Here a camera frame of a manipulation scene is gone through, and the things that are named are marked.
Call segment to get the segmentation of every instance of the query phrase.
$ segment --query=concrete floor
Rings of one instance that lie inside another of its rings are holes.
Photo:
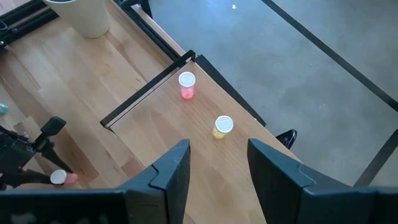
[[[262,1],[150,3],[155,21],[185,50],[203,54],[269,131],[298,131],[292,151],[306,165],[353,185],[398,128],[397,112]],[[276,3],[398,100],[398,3]],[[373,184],[398,185],[397,163],[398,152]]]

